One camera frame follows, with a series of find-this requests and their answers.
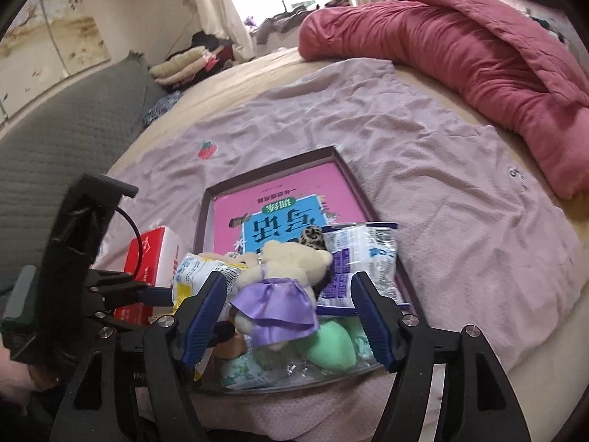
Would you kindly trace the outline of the yellow white snack packet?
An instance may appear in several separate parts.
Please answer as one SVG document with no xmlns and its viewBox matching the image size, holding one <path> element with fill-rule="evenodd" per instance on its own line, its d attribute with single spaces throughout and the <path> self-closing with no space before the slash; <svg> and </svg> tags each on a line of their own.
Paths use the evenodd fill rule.
<svg viewBox="0 0 589 442">
<path fill-rule="evenodd" d="M 199 380 L 204 375 L 209 360 L 212 357 L 214 347 L 223 341 L 230 339 L 234 334 L 234 324 L 228 321 L 227 305 L 228 297 L 234 289 L 237 277 L 247 268 L 243 264 L 225 263 L 220 260 L 202 259 L 199 255 L 187 253 L 178 266 L 172 282 L 174 316 L 178 321 L 177 352 L 178 361 L 182 355 L 182 342 L 180 341 L 180 306 L 182 302 L 193 297 L 204 285 L 206 279 L 213 271 L 218 271 L 227 280 L 227 297 L 222 312 L 216 322 L 213 336 L 209 342 L 201 361 L 193 369 L 194 378 Z"/>
</svg>

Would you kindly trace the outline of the green sponge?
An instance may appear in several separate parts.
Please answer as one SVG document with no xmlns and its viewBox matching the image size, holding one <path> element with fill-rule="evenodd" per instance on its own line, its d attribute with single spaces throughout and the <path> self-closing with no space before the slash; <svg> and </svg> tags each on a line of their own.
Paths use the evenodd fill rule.
<svg viewBox="0 0 589 442">
<path fill-rule="evenodd" d="M 328 372 L 351 372 L 375 363 L 358 317 L 320 320 L 315 333 L 294 342 L 300 355 Z"/>
</svg>

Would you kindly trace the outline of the plush bear purple dress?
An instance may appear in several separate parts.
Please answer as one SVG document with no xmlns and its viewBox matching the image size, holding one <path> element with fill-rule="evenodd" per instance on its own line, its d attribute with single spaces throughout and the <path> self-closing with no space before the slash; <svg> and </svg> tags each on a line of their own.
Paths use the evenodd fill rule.
<svg viewBox="0 0 589 442">
<path fill-rule="evenodd" d="M 269 241 L 257 266 L 244 270 L 230 299 L 234 325 L 253 348 L 279 351 L 318 331 L 314 286 L 324 280 L 332 255 L 298 242 Z"/>
</svg>

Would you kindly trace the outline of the white purple snack packet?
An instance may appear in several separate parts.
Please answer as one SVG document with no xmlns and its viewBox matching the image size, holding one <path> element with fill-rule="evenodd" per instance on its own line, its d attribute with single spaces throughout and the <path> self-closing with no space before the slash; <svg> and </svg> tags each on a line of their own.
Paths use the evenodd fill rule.
<svg viewBox="0 0 589 442">
<path fill-rule="evenodd" d="M 395 222 L 325 225 L 321 228 L 332 255 L 331 279 L 317 297 L 320 316 L 355 316 L 352 276 L 366 273 L 377 291 L 392 298 L 402 309 L 411 308 L 396 280 L 397 242 Z"/>
</svg>

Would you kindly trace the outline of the green tissue packet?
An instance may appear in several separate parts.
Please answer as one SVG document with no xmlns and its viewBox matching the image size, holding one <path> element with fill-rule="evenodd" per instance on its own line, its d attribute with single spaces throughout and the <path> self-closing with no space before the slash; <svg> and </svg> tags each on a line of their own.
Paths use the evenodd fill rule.
<svg viewBox="0 0 589 442">
<path fill-rule="evenodd" d="M 220 369 L 221 386 L 229 390 L 267 387 L 282 374 L 282 359 L 272 351 L 252 350 L 223 362 Z"/>
</svg>

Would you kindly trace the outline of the leopard print cloth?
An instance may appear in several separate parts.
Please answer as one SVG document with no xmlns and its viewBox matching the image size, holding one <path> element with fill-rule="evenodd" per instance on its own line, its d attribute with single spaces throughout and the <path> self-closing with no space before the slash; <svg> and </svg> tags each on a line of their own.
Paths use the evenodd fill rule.
<svg viewBox="0 0 589 442">
<path fill-rule="evenodd" d="M 326 250 L 324 234 L 321 227 L 317 225 L 309 225 L 300 233 L 299 243 L 316 250 Z"/>
</svg>

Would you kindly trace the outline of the floral white scrunchie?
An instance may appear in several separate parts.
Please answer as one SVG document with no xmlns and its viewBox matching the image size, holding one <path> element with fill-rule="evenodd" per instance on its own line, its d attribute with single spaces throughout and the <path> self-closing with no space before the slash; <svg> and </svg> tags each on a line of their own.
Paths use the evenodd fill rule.
<svg viewBox="0 0 589 442">
<path fill-rule="evenodd" d="M 200 252 L 199 257 L 202 259 L 220 260 L 225 263 L 243 264 L 244 266 L 255 266 L 258 264 L 258 256 L 255 252 L 227 252 L 224 255 L 215 252 Z"/>
</svg>

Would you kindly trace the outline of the red tissue pack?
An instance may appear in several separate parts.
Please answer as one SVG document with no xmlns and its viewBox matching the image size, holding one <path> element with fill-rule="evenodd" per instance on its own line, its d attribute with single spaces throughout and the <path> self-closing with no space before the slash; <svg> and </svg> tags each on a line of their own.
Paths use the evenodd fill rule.
<svg viewBox="0 0 589 442">
<path fill-rule="evenodd" d="M 137 280 L 158 288 L 172 288 L 175 272 L 188 252 L 182 238 L 171 228 L 161 225 L 141 234 L 143 259 Z M 163 308 L 137 302 L 114 310 L 114 316 L 133 324 L 148 325 Z"/>
</svg>

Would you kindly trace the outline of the pink book tray box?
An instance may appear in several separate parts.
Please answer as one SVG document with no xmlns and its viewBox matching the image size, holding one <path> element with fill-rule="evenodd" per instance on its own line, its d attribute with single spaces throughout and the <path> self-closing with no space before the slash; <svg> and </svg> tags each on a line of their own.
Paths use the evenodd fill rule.
<svg viewBox="0 0 589 442">
<path fill-rule="evenodd" d="M 177 296 L 196 294 L 220 274 L 227 282 L 221 317 L 236 333 L 198 369 L 205 389 L 272 393 L 376 370 L 352 278 L 365 273 L 399 308 L 418 310 L 396 230 L 378 220 L 334 149 L 207 190 L 196 252 L 181 264 Z"/>
</svg>

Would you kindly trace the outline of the purple strawberry print blanket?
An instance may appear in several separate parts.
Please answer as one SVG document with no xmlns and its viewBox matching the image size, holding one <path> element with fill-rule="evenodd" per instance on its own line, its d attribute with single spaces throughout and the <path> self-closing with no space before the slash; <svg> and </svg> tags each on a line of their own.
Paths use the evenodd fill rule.
<svg viewBox="0 0 589 442">
<path fill-rule="evenodd" d="M 293 50 L 185 92 L 109 170 L 141 229 L 196 252 L 243 248 L 271 199 L 332 224 L 397 224 L 405 294 L 430 324 L 475 324 L 530 435 L 563 441 L 588 385 L 588 197 L 563 201 L 526 145 L 414 70 Z"/>
</svg>

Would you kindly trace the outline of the grey quilted headboard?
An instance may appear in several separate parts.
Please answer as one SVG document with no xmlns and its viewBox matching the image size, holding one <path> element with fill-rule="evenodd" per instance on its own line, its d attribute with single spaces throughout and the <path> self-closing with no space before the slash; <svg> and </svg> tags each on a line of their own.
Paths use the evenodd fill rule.
<svg viewBox="0 0 589 442">
<path fill-rule="evenodd" d="M 1 280 L 40 263 L 63 197 L 82 173 L 107 173 L 164 97 L 140 53 L 67 87 L 1 140 Z"/>
</svg>

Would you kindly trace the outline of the pink red quilt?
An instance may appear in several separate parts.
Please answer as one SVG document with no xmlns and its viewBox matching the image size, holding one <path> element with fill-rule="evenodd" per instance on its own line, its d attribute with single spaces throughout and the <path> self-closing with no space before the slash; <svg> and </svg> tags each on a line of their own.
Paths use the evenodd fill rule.
<svg viewBox="0 0 589 442">
<path fill-rule="evenodd" d="M 561 199 L 588 189 L 588 78 L 537 22 L 499 0 L 384 0 L 314 11 L 300 56 L 408 65 L 515 132 Z"/>
</svg>

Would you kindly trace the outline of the clothes pile on sill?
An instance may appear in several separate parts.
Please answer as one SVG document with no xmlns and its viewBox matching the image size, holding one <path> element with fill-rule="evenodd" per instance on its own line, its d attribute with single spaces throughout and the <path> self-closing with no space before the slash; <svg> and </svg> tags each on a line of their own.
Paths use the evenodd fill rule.
<svg viewBox="0 0 589 442">
<path fill-rule="evenodd" d="M 293 28 L 299 27 L 303 20 L 311 13 L 320 9 L 334 7 L 348 7 L 350 0 L 329 0 L 324 6 L 317 5 L 314 8 L 307 9 L 304 5 L 296 6 L 292 11 L 286 11 L 276 14 L 271 18 L 265 19 L 262 25 L 255 31 L 255 43 L 265 45 L 269 41 L 269 35 L 272 33 L 286 34 Z"/>
</svg>

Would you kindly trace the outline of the left cream curtain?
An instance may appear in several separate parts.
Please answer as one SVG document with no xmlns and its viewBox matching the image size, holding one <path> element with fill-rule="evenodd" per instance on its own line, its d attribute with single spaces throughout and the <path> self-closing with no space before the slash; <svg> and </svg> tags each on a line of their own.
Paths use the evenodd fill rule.
<svg viewBox="0 0 589 442">
<path fill-rule="evenodd" d="M 198 14 L 206 34 L 233 42 L 234 55 L 239 62 L 255 58 L 255 46 L 233 0 L 184 0 L 184 3 Z"/>
</svg>

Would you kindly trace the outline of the wall painting panels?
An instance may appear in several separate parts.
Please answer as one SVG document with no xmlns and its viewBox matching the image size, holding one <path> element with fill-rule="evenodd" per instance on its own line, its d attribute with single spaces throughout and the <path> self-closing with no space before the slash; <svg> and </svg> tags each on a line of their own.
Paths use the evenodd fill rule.
<svg viewBox="0 0 589 442">
<path fill-rule="evenodd" d="M 84 0 L 28 0 L 1 39 L 1 120 L 110 60 Z"/>
</svg>

